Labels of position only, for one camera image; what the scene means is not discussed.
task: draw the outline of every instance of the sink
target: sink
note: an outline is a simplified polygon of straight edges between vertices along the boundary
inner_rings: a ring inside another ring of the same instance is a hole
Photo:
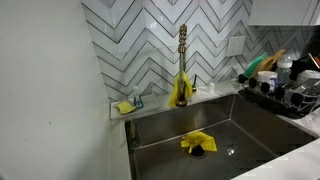
[[[229,95],[125,123],[132,179],[231,179],[318,135]],[[181,137],[202,131],[215,138],[217,152],[193,155]]]

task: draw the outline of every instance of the white wall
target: white wall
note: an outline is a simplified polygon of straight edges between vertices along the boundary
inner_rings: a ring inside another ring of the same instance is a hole
[[[0,0],[0,83],[3,179],[108,179],[107,93],[79,0]]]

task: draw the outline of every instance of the cup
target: cup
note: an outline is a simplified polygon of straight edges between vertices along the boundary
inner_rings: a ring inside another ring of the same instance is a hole
[[[278,74],[273,71],[260,71],[258,72],[258,82],[266,82],[270,84],[270,90],[274,91],[278,87]]]
[[[209,83],[208,85],[208,93],[213,94],[214,93],[214,83]]]

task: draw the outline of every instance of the bottle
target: bottle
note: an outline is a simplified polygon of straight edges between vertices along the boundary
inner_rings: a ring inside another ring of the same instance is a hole
[[[290,82],[292,60],[289,56],[282,56],[277,62],[276,72],[278,73],[279,84],[288,84]]]
[[[143,108],[143,103],[140,97],[140,92],[138,86],[133,86],[133,97],[134,97],[134,106],[136,106],[137,109]]]
[[[214,83],[209,83],[208,85],[208,93],[214,94]]]

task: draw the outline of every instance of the yellow dish cloth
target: yellow dish cloth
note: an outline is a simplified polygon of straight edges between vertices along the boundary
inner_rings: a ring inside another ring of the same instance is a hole
[[[200,145],[203,150],[217,151],[217,146],[214,138],[203,132],[194,132],[182,137],[181,147],[190,147],[189,153],[195,146]]]
[[[136,109],[135,106],[131,105],[129,100],[120,102],[116,107],[119,109],[121,115],[128,114]]]
[[[180,79],[180,75],[177,74],[174,78],[174,87],[173,92],[169,101],[168,106],[174,107],[176,106],[176,100],[178,99],[178,80]],[[189,78],[185,72],[183,72],[183,79],[185,81],[186,90],[185,90],[185,97],[190,97],[192,95],[192,85],[189,81]]]

